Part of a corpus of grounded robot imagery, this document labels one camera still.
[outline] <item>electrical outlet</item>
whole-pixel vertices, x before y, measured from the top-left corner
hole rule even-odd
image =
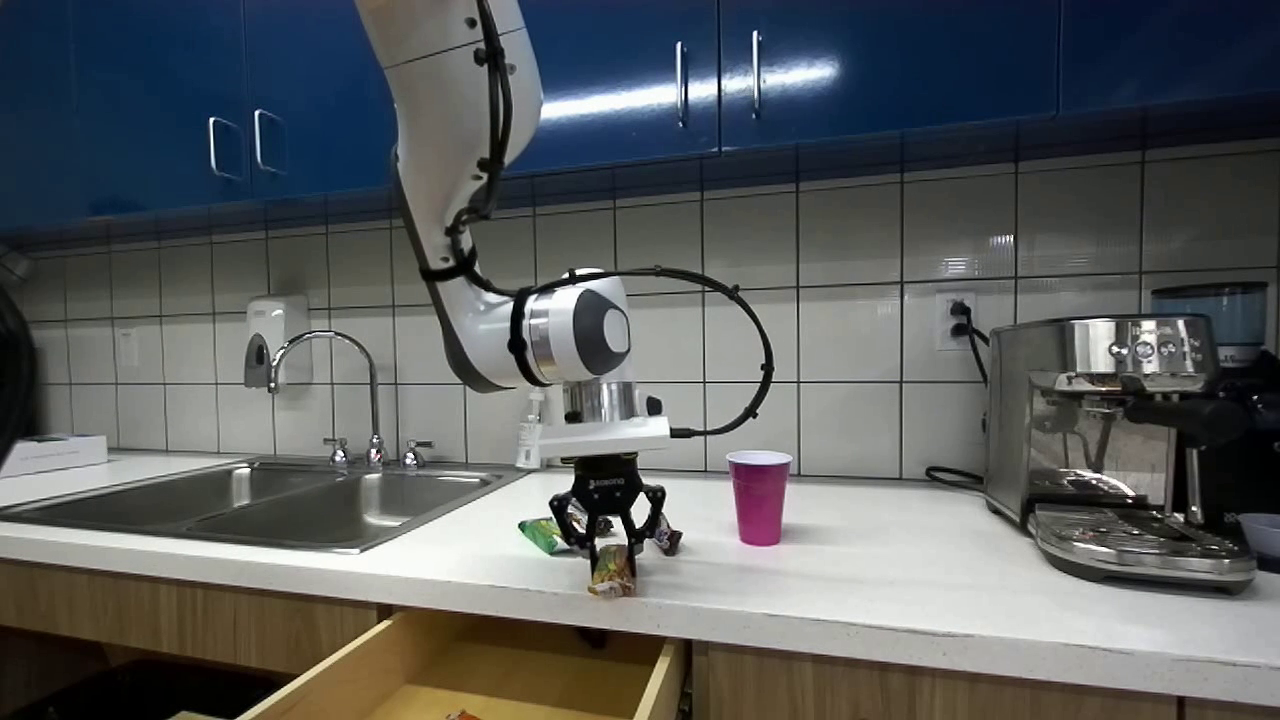
[[[973,293],[973,287],[940,287],[940,293],[930,293],[930,321],[937,321],[937,326],[930,326],[930,346],[937,353],[967,353],[967,338],[965,337],[951,337],[951,326],[957,326],[957,314],[951,314],[951,303],[967,303],[973,307],[973,321],[977,324],[984,324],[979,321],[979,293]]]

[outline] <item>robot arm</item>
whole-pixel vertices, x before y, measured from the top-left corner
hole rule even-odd
[[[713,287],[741,303],[761,333],[763,364],[753,403],[725,427],[667,427],[658,403],[640,403],[624,380],[631,314],[620,275],[570,271],[550,285],[499,293],[475,269],[471,218],[487,203],[503,164],[539,118],[539,70],[521,20],[521,0],[356,0],[365,32],[395,98],[395,175],[408,203],[418,271],[433,287],[452,370],[495,391],[511,385],[564,385],[564,425],[539,430],[542,456],[570,460],[570,486],[550,497],[561,537],[588,551],[592,591],[631,587],[646,537],[674,551],[665,519],[665,486],[640,480],[636,450],[671,437],[719,437],[753,420],[772,380],[772,346],[761,314],[700,271],[646,269]]]
[[[401,190],[452,370],[475,391],[620,370],[631,353],[620,279],[521,294],[475,271],[466,223],[483,218],[542,98],[521,2],[358,0],[358,15],[390,84]]]

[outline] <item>pink cup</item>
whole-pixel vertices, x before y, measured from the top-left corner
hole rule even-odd
[[[737,499],[737,537],[745,544],[779,544],[784,539],[784,499],[789,499],[789,450],[727,450],[730,499]]]

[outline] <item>black appliance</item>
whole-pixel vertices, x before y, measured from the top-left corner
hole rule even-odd
[[[1208,395],[1228,408],[1231,430],[1208,443],[1181,430],[1181,509],[1194,509],[1201,486],[1202,528],[1239,539],[1239,510],[1280,510],[1280,360],[1259,353],[1219,367]]]
[[[41,430],[36,380],[33,326],[0,285],[0,464],[20,437]]]

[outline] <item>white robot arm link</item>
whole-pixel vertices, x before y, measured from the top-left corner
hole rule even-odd
[[[466,223],[483,218],[542,98],[521,2],[358,0],[358,15],[390,84],[401,190],[452,370],[475,391],[620,370],[631,353],[620,279],[521,294],[475,271]]]

